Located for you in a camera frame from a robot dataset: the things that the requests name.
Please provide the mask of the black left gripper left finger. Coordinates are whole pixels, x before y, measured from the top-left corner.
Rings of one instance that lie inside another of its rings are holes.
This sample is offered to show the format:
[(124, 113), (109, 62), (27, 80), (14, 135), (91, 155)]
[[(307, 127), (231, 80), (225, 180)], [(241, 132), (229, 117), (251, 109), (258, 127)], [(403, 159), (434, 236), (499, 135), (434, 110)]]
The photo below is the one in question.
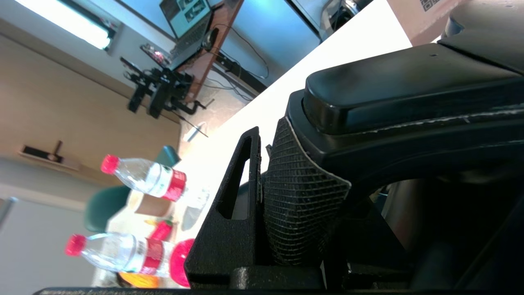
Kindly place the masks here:
[(185, 260), (191, 289), (226, 289), (230, 275), (254, 265), (261, 200), (260, 129), (244, 132)]

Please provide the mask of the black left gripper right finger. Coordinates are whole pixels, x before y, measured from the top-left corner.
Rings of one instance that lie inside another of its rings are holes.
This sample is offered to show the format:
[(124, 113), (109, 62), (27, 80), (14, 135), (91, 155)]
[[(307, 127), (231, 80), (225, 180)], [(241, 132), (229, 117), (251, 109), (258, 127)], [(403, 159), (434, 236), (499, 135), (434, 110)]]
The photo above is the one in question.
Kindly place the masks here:
[(370, 200), (340, 216), (323, 262), (328, 289), (406, 287), (412, 277), (404, 246)]

